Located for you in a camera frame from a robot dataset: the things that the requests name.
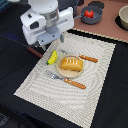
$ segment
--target knife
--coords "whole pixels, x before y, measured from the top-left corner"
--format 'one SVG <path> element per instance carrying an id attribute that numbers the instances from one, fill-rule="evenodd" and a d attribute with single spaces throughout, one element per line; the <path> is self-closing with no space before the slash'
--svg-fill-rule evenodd
<path id="1" fill-rule="evenodd" d="M 62 50 L 62 49 L 59 49 L 59 51 L 64 53 L 64 54 L 76 55 L 76 56 L 80 57 L 81 59 L 85 59 L 85 60 L 92 61 L 92 62 L 95 62 L 95 63 L 98 62 L 98 59 L 96 59 L 96 58 L 84 56 L 84 55 L 81 55 L 81 54 L 71 53 L 71 52 L 68 52 L 68 51 L 65 51 L 65 50 Z"/>

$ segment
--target striped placemat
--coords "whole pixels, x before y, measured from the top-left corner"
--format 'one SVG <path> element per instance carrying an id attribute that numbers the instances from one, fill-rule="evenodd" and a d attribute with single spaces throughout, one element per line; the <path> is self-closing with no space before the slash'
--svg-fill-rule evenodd
<path id="1" fill-rule="evenodd" d="M 40 59 L 14 95 L 51 111 L 83 128 L 89 128 L 115 45 L 67 32 L 64 34 L 64 37 L 64 43 L 61 43 L 59 39 L 52 42 L 43 58 Z M 53 50 L 57 51 L 58 59 L 64 55 L 58 49 L 98 59 L 98 63 L 84 60 L 83 73 L 73 79 L 86 85 L 86 89 L 79 89 L 61 80 L 45 76 L 45 70 L 59 75 L 56 63 L 52 65 L 46 64 Z"/>

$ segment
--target bread roll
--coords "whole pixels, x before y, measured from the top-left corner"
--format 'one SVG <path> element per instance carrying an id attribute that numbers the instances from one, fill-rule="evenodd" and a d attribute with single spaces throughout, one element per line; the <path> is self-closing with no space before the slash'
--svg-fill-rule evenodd
<path id="1" fill-rule="evenodd" d="M 83 60 L 64 58 L 61 63 L 61 69 L 82 71 Z"/>

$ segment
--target wooden knife handle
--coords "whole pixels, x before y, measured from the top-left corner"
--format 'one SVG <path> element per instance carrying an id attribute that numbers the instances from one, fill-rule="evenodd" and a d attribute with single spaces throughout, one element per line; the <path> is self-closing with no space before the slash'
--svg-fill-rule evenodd
<path id="1" fill-rule="evenodd" d="M 28 49 L 30 52 L 32 52 L 33 54 L 35 54 L 36 56 L 38 56 L 39 58 L 42 58 L 42 57 L 43 57 L 43 55 L 42 55 L 41 53 L 37 52 L 37 51 L 34 50 L 33 48 L 27 47 L 27 49 Z"/>
<path id="2" fill-rule="evenodd" d="M 98 62 L 98 59 L 95 59 L 95 58 L 91 58 L 91 57 L 88 57 L 88 56 L 84 56 L 84 55 L 80 55 L 79 54 L 79 57 L 82 58 L 82 59 L 85 59 L 85 60 L 89 60 L 89 61 L 92 61 L 92 62 Z"/>
<path id="3" fill-rule="evenodd" d="M 64 82 L 66 82 L 66 83 L 68 83 L 68 84 L 71 84 L 71 85 L 74 85 L 74 86 L 76 86 L 76 87 L 78 87 L 78 88 L 81 88 L 81 89 L 85 89 L 85 88 L 86 88 L 85 85 L 80 84 L 80 83 L 75 82 L 75 81 L 72 81 L 72 80 L 69 80 L 69 79 L 67 79 L 67 78 L 64 79 Z"/>

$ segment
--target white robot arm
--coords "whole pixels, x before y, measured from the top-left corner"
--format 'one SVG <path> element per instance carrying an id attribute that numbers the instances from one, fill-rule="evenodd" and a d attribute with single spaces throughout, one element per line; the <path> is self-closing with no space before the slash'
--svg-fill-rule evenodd
<path id="1" fill-rule="evenodd" d="M 73 8 L 59 12 L 57 0 L 28 0 L 31 8 L 21 16 L 23 33 L 32 46 L 43 46 L 60 38 L 74 26 Z"/>

